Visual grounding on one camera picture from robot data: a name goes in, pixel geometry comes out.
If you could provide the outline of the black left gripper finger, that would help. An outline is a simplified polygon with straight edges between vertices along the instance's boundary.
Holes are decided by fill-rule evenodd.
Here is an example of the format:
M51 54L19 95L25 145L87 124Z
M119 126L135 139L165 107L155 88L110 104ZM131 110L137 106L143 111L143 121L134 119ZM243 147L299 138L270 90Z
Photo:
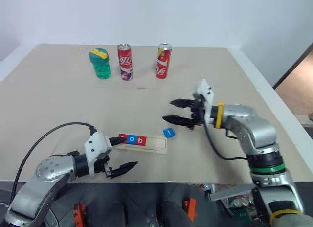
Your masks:
M127 141L127 138L124 138L124 137L110 137L109 138L109 142L111 146L116 146L126 141Z
M110 169L110 175L109 177L111 179L117 178L119 176L122 176L126 173L128 173L131 169L133 169L136 165L138 164L138 161L133 161L133 162L128 162L125 163L123 165L121 165L119 168L117 169L112 169L111 167L109 167Z

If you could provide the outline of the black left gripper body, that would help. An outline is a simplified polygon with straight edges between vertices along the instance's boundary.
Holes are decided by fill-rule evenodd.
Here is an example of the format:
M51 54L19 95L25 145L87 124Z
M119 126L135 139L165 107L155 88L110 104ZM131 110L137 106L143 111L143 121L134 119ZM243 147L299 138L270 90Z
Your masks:
M111 168L108 165L109 160L110 160L109 155L106 155L105 157L98 159L94 163L94 172L96 174L104 173L107 178L110 178L111 177Z

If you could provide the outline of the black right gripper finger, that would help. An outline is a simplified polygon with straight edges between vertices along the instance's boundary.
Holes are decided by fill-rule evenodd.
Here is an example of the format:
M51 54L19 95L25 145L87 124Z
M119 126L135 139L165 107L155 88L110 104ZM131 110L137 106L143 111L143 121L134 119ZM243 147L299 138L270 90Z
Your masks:
M195 121L190 118L185 118L181 117L178 115L167 115L162 117L166 122L174 124L174 125L179 125L179 126L184 126L187 128L194 128L195 127Z
M170 104L179 108L193 108L195 100L191 99L175 99L170 101Z

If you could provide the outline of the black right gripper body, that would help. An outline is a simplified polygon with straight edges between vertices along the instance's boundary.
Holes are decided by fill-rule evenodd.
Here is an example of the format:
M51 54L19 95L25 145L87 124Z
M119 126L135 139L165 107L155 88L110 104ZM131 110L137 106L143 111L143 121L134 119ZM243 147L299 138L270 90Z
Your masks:
M200 126L205 124L205 107L206 100L202 95L194 94L194 101L191 107L191 126L189 127L191 130L195 128L195 126Z

